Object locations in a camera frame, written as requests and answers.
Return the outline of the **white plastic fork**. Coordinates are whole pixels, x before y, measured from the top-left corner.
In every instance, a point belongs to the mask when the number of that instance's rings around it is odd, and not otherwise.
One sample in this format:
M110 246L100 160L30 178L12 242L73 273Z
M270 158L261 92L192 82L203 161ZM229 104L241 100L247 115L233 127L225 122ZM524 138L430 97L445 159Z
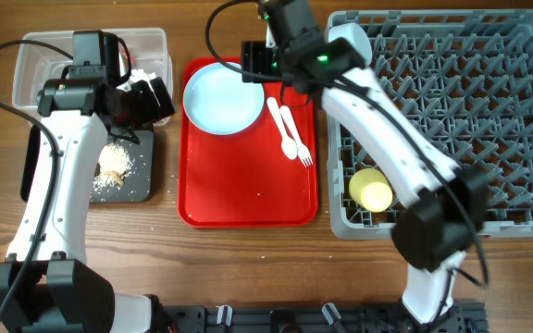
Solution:
M298 158L305 167L310 167L313 164L312 155L310 154L307 146L303 143L303 140L296 127L294 118L291 114L290 108L286 105L283 105L280 108L280 113L285 125L287 126L291 136L293 137L296 143Z

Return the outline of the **rice and food scraps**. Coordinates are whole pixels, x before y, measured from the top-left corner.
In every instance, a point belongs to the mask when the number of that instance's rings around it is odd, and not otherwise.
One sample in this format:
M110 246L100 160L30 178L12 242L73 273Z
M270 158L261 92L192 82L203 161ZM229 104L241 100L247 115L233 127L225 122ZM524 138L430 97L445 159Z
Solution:
M106 145L98 159L93 178L93 190L122 187L130 175L133 163L128 151L117 144Z

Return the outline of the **large light blue plate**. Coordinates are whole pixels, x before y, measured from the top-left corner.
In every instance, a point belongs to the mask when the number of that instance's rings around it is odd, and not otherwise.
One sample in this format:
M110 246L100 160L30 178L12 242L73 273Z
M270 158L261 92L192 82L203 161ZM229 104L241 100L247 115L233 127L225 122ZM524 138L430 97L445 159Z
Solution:
M214 135L231 135L250 127L265 102L261 84L243 82L242 74L220 63L206 65L188 80L183 106L191 123Z

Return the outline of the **light blue bowl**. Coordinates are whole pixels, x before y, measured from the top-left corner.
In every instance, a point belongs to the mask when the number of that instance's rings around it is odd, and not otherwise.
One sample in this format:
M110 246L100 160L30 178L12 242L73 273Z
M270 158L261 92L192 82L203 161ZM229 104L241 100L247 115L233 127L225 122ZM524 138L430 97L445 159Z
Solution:
M345 39L360 54L369 66L373 60L373 49L366 32L354 22L331 27L328 30L328 40Z

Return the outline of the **yellow plastic cup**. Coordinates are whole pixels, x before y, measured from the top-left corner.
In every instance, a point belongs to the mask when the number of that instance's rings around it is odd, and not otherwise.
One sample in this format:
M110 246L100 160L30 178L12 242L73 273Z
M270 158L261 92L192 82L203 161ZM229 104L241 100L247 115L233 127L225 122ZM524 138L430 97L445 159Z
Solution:
M384 174L374 168L357 171L350 179L349 194L366 210L379 213L390 207L393 192Z

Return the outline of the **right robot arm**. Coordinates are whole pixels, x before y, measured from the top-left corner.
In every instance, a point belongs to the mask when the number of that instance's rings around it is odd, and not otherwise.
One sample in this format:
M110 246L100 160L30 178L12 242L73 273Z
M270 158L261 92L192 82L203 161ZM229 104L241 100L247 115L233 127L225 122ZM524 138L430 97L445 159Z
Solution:
M430 143L384 92L370 66L373 48L357 23L322 31L302 0L260 1L273 56L252 80L321 92L321 106L351 132L392 186L404 211L391 229L408 264L402 305L418 325L436 327L452 307L452 285L488 208L485 175Z

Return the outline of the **white plastic spoon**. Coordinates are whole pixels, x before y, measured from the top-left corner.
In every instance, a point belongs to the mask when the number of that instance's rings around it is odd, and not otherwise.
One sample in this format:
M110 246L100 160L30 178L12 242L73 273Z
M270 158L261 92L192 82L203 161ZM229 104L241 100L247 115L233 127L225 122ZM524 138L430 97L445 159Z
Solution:
M266 105L281 136L282 152L288 159L296 159L298 156L297 145L286 131L277 100L274 97L268 97L266 99Z

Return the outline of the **small white tissue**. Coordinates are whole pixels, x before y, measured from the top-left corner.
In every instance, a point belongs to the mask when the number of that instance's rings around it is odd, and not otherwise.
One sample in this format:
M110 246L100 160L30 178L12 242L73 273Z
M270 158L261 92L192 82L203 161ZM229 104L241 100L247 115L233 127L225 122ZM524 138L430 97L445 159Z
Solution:
M143 69L133 69L131 71L129 83L130 87L133 87L135 83L143 80L148 85L151 85L151 80L156 78L156 74L154 72L146 73Z

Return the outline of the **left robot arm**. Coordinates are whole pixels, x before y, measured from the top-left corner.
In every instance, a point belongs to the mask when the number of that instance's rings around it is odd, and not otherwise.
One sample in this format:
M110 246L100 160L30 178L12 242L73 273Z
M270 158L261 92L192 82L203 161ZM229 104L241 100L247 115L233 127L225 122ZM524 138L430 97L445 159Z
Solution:
M165 83L123 92L105 79L48 80L39 93L38 160L19 230L0 263L0 326L10 332L174 332L154 295L117 294L86 265L94 170L115 123L174 112Z

